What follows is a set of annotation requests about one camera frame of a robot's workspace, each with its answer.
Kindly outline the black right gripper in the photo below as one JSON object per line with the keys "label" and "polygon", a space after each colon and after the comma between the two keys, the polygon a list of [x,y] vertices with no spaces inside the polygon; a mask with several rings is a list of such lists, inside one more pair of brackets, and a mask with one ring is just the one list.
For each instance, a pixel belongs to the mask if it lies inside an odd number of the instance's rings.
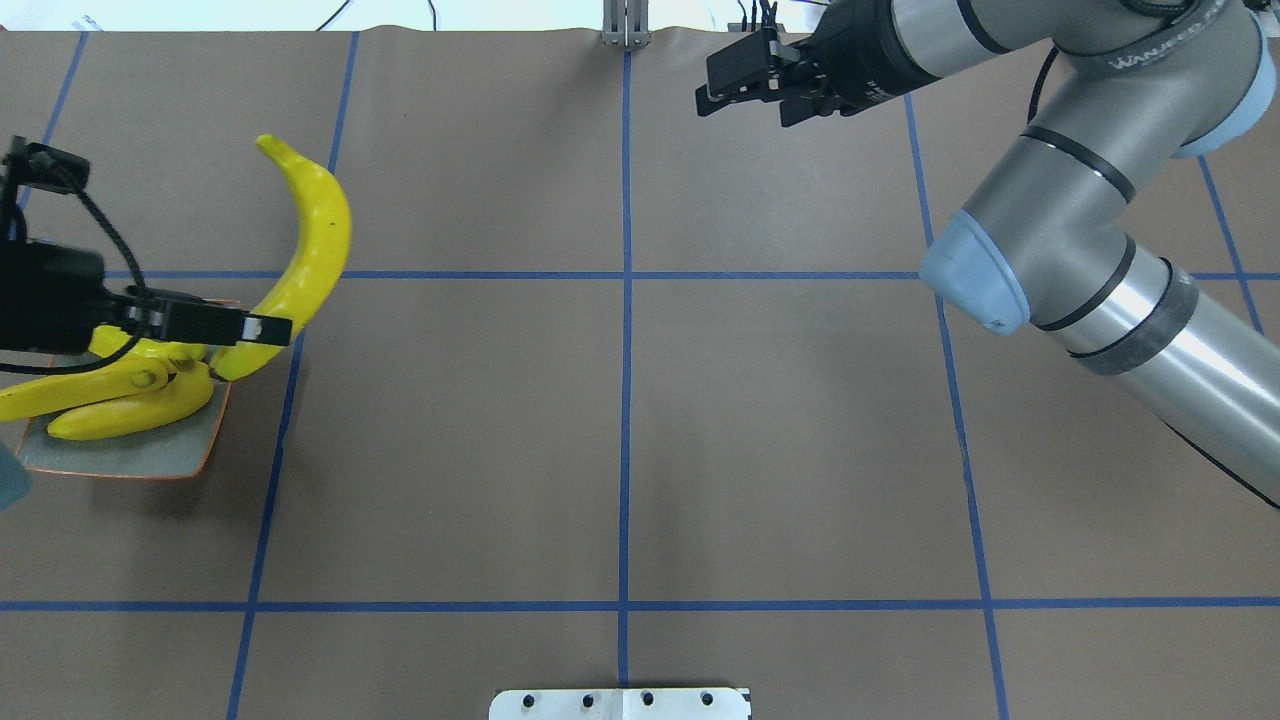
{"label": "black right gripper", "polygon": [[780,102],[783,128],[852,117],[911,91],[911,59],[891,1],[835,1],[804,40],[744,35],[707,59],[695,111],[708,118],[745,102]]}

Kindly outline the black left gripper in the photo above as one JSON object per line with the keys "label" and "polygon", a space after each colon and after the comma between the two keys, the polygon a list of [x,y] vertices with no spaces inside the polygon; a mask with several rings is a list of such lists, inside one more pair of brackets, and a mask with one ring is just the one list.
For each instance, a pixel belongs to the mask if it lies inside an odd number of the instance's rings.
{"label": "black left gripper", "polygon": [[36,241],[4,241],[1,347],[33,354],[82,354],[99,325],[119,322],[147,340],[232,347],[284,347],[293,322],[168,290],[104,284],[102,256]]}

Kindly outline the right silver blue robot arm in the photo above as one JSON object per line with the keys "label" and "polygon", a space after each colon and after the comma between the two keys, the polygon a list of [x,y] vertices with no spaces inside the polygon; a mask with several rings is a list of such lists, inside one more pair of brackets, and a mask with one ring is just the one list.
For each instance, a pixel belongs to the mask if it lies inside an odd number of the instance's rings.
{"label": "right silver blue robot arm", "polygon": [[920,278],[996,334],[1024,325],[1116,380],[1277,506],[1277,346],[1119,218],[1160,168],[1244,135],[1277,69],[1249,1],[832,1],[707,59],[700,117],[773,102],[785,127],[854,117],[1050,41],[1068,77],[943,231]]}

